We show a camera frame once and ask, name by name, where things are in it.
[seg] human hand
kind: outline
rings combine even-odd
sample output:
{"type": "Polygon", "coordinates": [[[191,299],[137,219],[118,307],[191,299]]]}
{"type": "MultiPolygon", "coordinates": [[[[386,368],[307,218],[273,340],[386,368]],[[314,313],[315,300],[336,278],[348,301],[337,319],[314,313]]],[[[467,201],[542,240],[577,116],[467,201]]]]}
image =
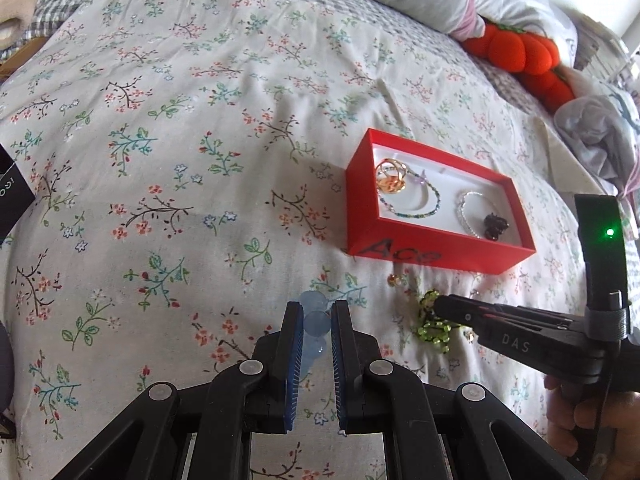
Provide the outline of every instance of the human hand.
{"type": "MultiPolygon", "coordinates": [[[[573,456],[578,441],[571,431],[576,426],[594,428],[598,400],[588,399],[574,407],[562,398],[560,381],[549,376],[545,377],[545,388],[551,390],[546,408],[549,445],[564,457],[573,456]]],[[[602,410],[601,426],[618,430],[603,480],[640,479],[640,395],[635,392],[609,394],[602,410]]]]}

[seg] red plush toy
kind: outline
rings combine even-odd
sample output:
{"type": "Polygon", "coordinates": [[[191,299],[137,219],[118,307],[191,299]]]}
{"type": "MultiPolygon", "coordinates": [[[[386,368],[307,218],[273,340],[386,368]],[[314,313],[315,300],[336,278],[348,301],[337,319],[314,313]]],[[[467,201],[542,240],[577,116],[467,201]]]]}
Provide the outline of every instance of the red plush toy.
{"type": "Polygon", "coordinates": [[[548,38],[487,23],[484,36],[463,41],[462,48],[516,74],[521,85],[540,99],[551,114],[575,99],[571,87],[553,71],[560,56],[556,44],[548,38]]]}

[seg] crumpled gray cloth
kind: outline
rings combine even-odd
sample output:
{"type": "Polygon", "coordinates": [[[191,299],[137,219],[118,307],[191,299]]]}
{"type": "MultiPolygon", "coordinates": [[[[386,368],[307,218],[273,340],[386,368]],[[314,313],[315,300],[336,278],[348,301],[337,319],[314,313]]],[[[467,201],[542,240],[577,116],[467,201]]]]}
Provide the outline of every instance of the crumpled gray cloth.
{"type": "Polygon", "coordinates": [[[580,163],[599,181],[626,195],[638,174],[636,133],[604,95],[574,99],[554,116],[562,140],[580,163]]]}

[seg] floral bedsheet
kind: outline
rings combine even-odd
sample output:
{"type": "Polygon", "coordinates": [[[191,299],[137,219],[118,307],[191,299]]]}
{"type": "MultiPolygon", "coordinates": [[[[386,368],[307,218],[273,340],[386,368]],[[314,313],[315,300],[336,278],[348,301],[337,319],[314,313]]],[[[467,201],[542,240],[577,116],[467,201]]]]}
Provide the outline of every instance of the floral bedsheet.
{"type": "MultiPolygon", "coordinates": [[[[309,289],[349,300],[385,358],[438,386],[479,381],[544,434],[537,372],[468,330],[446,355],[412,333],[428,288],[580,311],[577,225],[541,128],[477,70],[318,4],[81,7],[0,88],[0,142],[36,193],[0,249],[18,425],[0,476],[52,477],[149,384],[245,359],[309,289]],[[501,276],[347,256],[344,168],[367,127],[512,177],[537,254],[501,276]]],[[[338,432],[330,353],[295,430],[256,436],[252,480],[385,477],[380,437],[338,432]]]]}

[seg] gray checkered bedding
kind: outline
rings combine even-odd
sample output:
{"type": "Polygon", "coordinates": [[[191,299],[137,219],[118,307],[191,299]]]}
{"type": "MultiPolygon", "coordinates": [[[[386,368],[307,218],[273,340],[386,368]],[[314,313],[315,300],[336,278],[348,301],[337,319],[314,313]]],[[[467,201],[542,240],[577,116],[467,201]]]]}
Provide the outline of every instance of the gray checkered bedding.
{"type": "MultiPolygon", "coordinates": [[[[49,37],[78,9],[90,0],[38,0],[31,27],[25,31],[18,43],[4,52],[0,52],[0,60],[7,59],[20,46],[32,38],[49,37]]],[[[540,102],[530,95],[509,73],[479,59],[471,59],[449,36],[436,32],[425,25],[373,0],[305,0],[327,6],[338,12],[350,14],[357,19],[379,26],[409,44],[419,45],[446,60],[449,64],[459,66],[461,70],[475,72],[482,80],[485,76],[488,86],[492,86],[508,103],[527,114],[536,115],[548,124],[551,117],[540,102]]],[[[631,300],[640,299],[640,263],[638,252],[633,242],[626,244],[629,254],[627,262],[629,291],[631,300]]]]}

